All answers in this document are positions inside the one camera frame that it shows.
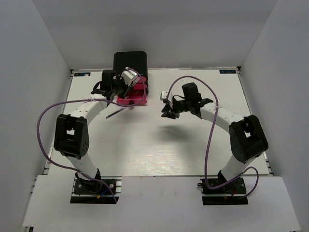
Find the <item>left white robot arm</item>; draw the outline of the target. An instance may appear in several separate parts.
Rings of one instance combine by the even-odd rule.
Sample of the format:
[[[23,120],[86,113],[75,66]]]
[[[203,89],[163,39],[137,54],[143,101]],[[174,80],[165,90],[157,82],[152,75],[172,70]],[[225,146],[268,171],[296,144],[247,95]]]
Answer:
[[[139,76],[125,70],[118,75],[114,70],[103,70],[88,100],[70,114],[60,114],[56,119],[54,148],[65,156],[77,170],[77,176],[86,180],[85,187],[92,193],[101,190],[102,181],[98,169],[89,154],[88,125],[115,96],[125,97],[139,80]]]

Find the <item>pink bottom drawer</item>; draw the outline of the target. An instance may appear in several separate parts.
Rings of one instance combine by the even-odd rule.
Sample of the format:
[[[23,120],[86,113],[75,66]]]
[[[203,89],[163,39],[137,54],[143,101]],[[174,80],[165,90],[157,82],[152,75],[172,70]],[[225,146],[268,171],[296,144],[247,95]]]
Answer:
[[[118,96],[116,102],[121,105],[145,105],[147,103],[147,95],[143,95],[143,90],[134,90],[125,99]]]

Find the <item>purple gel pen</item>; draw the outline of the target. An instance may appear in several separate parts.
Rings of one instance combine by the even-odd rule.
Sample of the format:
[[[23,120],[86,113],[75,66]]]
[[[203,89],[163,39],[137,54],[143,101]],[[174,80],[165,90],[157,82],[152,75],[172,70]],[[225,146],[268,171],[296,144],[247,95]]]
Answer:
[[[112,116],[114,116],[114,115],[116,115],[116,114],[118,114],[118,113],[120,113],[120,112],[122,112],[122,111],[124,111],[126,109],[127,109],[127,107],[120,108],[120,109],[116,110],[115,112],[107,115],[105,118],[108,119],[108,118],[110,118],[110,117],[112,117]]]

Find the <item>pink top drawer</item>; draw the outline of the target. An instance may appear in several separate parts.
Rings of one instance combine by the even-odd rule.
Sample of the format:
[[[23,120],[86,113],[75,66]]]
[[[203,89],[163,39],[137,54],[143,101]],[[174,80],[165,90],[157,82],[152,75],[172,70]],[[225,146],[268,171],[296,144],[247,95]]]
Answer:
[[[146,82],[147,81],[147,78],[142,76],[139,80],[138,80],[138,83],[142,83],[142,82]]]

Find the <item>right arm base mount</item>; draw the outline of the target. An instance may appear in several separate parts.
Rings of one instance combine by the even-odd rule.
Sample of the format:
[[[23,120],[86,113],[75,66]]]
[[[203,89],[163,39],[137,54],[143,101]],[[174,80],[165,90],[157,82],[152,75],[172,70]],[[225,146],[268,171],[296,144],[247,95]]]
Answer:
[[[203,205],[248,205],[243,178],[218,189],[209,189],[205,179],[201,179],[197,187],[201,188]]]

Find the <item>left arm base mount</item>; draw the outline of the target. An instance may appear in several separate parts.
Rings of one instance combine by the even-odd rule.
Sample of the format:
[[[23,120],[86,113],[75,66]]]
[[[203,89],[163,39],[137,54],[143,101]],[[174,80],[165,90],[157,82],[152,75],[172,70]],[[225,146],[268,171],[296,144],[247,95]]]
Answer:
[[[122,186],[122,177],[101,178],[119,199]],[[70,197],[71,204],[116,204],[111,192],[102,183],[92,183],[89,180],[75,178]]]

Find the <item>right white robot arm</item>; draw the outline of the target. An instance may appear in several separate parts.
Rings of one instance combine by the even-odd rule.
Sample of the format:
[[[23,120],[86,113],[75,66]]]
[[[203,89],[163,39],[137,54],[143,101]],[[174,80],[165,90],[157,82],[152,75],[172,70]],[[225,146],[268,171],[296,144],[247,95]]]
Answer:
[[[218,106],[217,102],[202,98],[195,83],[182,86],[184,96],[176,100],[171,91],[162,91],[160,99],[164,103],[162,117],[177,119],[181,113],[190,112],[200,119],[212,122],[229,134],[232,156],[217,175],[216,184],[206,186],[228,193],[248,169],[249,164],[268,150],[268,142],[257,116],[241,116]]]

